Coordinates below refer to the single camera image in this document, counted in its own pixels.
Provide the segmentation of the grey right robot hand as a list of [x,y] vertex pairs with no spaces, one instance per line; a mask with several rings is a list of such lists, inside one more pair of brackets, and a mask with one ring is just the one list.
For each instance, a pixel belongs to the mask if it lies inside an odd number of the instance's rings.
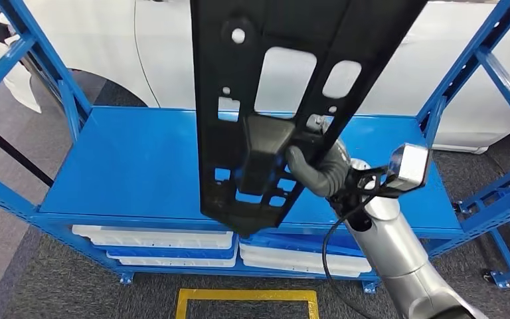
[[297,146],[286,149],[286,161],[296,181],[318,197],[330,197],[342,189],[351,168],[351,157],[341,139],[335,141],[317,167],[307,163]]

